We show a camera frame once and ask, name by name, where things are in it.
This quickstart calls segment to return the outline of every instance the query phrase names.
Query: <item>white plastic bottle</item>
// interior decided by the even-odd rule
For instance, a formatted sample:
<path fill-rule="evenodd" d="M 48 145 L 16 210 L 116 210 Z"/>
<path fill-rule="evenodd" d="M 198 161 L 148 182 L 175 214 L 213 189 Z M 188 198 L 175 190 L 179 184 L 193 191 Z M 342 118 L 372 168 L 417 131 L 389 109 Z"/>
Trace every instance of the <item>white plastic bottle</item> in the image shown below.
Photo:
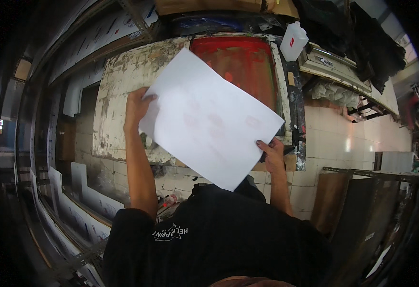
<path fill-rule="evenodd" d="M 280 50 L 286 61 L 295 61 L 307 43 L 307 32 L 300 27 L 300 22 L 296 21 L 287 26 Z"/>

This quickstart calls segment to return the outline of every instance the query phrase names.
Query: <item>paint-splattered table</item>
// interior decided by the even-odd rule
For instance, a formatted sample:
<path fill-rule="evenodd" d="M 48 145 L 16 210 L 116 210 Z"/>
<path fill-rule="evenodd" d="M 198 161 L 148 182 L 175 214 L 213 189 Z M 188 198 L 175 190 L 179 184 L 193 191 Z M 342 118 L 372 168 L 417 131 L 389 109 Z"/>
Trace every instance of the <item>paint-splattered table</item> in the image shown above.
<path fill-rule="evenodd" d="M 254 96 L 285 119 L 276 135 L 296 146 L 285 158 L 288 170 L 305 168 L 305 114 L 296 62 L 286 62 L 279 51 L 281 37 L 264 34 L 218 33 L 155 42 L 106 62 L 93 120 L 92 155 L 125 160 L 126 98 L 130 91 L 149 86 L 184 47 L 192 50 L 219 75 Z M 149 162 L 180 165 L 157 146 L 146 149 Z M 262 170 L 259 164 L 254 169 Z"/>

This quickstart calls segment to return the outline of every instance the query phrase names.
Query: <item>person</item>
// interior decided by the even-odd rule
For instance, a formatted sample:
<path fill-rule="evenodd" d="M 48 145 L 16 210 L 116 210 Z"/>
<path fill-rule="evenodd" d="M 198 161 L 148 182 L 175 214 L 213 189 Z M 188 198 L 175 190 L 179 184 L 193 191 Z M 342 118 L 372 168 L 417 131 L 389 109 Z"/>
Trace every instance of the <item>person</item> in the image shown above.
<path fill-rule="evenodd" d="M 138 124 L 156 96 L 128 95 L 124 131 L 131 206 L 119 210 L 103 255 L 106 286 L 318 286 L 328 243 L 293 217 L 283 144 L 257 141 L 271 174 L 271 200 L 247 180 L 234 192 L 195 185 L 175 214 L 155 224 L 155 181 Z"/>

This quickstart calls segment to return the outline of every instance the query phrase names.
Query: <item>black fabric pile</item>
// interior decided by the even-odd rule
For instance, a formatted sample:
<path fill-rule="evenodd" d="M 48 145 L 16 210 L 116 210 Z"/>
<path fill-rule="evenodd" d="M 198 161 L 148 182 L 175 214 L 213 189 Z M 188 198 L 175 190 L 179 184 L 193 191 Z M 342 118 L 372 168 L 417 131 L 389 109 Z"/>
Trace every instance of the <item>black fabric pile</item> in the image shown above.
<path fill-rule="evenodd" d="M 331 1 L 292 1 L 310 42 L 354 60 L 359 79 L 370 79 L 380 93 L 383 93 L 389 77 L 405 68 L 405 49 L 355 2 L 350 4 L 351 27 L 344 14 Z"/>
<path fill-rule="evenodd" d="M 368 52 L 369 62 L 374 70 L 371 82 L 380 93 L 385 82 L 398 71 L 405 68 L 405 49 L 383 31 L 378 21 L 370 17 L 355 2 L 350 4 L 351 15 L 355 22 L 355 37 Z"/>
<path fill-rule="evenodd" d="M 332 1 L 293 0 L 311 42 L 341 57 L 353 41 L 345 16 Z"/>

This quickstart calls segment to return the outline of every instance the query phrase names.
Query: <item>white paper sheet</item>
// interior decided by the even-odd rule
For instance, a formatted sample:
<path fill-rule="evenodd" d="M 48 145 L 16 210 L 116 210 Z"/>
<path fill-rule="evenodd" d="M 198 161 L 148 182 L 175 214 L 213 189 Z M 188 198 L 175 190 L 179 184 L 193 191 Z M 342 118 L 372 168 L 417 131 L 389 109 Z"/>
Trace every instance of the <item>white paper sheet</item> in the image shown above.
<path fill-rule="evenodd" d="M 388 251 L 390 250 L 391 245 L 388 246 L 388 248 L 386 248 L 381 254 L 380 257 L 378 258 L 377 262 L 375 262 L 374 267 L 371 269 L 371 271 L 369 271 L 369 273 L 367 274 L 366 278 L 368 278 L 370 275 L 372 275 L 373 273 L 375 273 L 375 271 L 377 271 L 378 267 L 380 267 L 383 258 L 385 258 L 385 255 L 388 253 Z"/>
<path fill-rule="evenodd" d="M 145 96 L 157 94 L 139 128 L 184 164 L 234 191 L 284 120 L 182 49 Z"/>

